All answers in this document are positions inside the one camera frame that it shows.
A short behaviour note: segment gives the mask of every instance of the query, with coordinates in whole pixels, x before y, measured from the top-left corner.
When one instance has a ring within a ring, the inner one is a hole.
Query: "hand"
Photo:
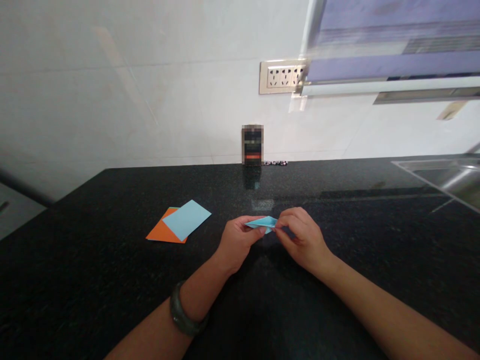
[[[250,247],[262,238],[267,230],[265,227],[254,229],[245,226],[245,223],[264,217],[240,216],[226,223],[220,245],[212,258],[217,260],[221,269],[227,271],[229,275],[235,274],[240,269],[249,254]]]
[[[296,235],[290,239],[282,227]],[[321,280],[333,266],[336,257],[325,244],[319,226],[301,207],[283,211],[274,229],[286,251],[298,265]]]

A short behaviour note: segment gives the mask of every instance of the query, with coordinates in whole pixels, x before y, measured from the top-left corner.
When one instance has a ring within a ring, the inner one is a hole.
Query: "person's left hand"
[[[221,235],[220,245],[213,254],[222,270],[229,275],[235,274],[249,254],[250,247],[264,236],[266,227],[251,228],[245,225],[265,216],[240,216],[230,220],[225,225]]]

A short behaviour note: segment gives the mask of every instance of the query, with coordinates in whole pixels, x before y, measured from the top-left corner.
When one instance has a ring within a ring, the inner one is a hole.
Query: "small container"
[[[264,164],[264,126],[242,125],[241,163],[246,166]]]

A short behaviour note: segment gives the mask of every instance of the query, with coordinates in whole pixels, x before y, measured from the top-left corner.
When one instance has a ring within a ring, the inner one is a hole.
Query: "forearm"
[[[340,259],[314,274],[350,308],[390,359],[478,359],[445,330]]]
[[[213,256],[182,285],[180,302],[191,320],[203,320],[229,275]],[[106,359],[181,359],[192,340],[173,322],[168,298],[137,325]]]

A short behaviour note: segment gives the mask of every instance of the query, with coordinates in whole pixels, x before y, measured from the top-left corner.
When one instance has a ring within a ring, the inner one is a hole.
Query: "person's right hand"
[[[282,230],[283,227],[289,227],[296,237],[291,239]],[[325,244],[319,226],[301,207],[283,211],[273,230],[297,264],[317,278],[320,279],[334,266],[336,257]]]

